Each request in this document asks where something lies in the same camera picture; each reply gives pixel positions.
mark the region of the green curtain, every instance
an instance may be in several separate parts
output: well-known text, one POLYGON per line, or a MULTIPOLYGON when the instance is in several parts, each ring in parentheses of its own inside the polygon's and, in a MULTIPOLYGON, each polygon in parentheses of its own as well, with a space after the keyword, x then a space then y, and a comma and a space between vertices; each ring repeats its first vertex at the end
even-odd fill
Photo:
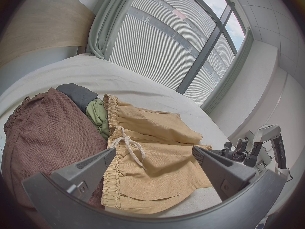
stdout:
POLYGON ((133 0, 99 0, 93 12, 96 17, 90 29, 88 48, 101 59, 108 60, 119 29, 133 0))
POLYGON ((204 103, 201 105, 201 109, 209 115, 216 105, 222 100, 225 94, 228 92, 230 87, 232 86, 233 82, 236 80, 238 74, 242 70, 243 65, 249 55, 252 43, 253 43, 253 35, 248 28, 246 32, 245 39, 242 42, 242 45, 236 54, 235 58, 233 59, 231 66, 223 75, 222 79, 215 87, 215 89, 211 92, 211 94, 207 97, 204 103))

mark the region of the brown waffle-textured fabric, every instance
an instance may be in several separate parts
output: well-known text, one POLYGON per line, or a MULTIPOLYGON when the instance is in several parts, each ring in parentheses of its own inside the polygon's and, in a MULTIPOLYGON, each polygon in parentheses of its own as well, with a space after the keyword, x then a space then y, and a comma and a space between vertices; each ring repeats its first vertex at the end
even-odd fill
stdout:
MULTIPOLYGON (((35 216, 21 182, 68 166, 106 149, 107 143, 77 105, 62 92, 26 98, 4 125, 3 178, 18 203, 35 216)), ((102 181, 88 204, 102 208, 102 181)))

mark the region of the blue sky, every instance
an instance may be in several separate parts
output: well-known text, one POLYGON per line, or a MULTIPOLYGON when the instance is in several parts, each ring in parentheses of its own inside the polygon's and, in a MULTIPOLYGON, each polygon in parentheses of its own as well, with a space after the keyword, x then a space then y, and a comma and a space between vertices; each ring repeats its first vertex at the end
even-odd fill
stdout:
MULTIPOLYGON (((210 8, 214 11, 214 13, 220 18, 222 12, 224 11, 225 7, 227 6, 227 3, 225 0, 204 0, 207 5, 210 6, 210 8)), ((242 29, 240 27, 240 24, 237 21, 237 18, 232 13, 229 21, 226 25, 226 29, 231 36, 231 39, 238 51, 240 48, 242 41, 244 40, 244 33, 242 32, 242 29)))

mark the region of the crumpled green cloth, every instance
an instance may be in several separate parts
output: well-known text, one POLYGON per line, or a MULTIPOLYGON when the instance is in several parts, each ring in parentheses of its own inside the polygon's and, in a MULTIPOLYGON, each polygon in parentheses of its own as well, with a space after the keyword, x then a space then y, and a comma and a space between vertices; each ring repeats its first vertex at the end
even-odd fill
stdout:
POLYGON ((89 102, 86 108, 86 116, 105 140, 109 138, 108 111, 104 107, 103 100, 96 98, 89 102))

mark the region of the corrugated facade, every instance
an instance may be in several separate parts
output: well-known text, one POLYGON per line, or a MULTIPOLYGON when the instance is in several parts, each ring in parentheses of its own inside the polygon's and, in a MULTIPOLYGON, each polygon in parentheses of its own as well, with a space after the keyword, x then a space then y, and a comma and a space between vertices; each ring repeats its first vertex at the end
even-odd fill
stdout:
MULTIPOLYGON (((194 0, 134 0, 109 60, 176 90, 215 25, 194 0)), ((233 58, 221 35, 185 95, 201 105, 233 58)))

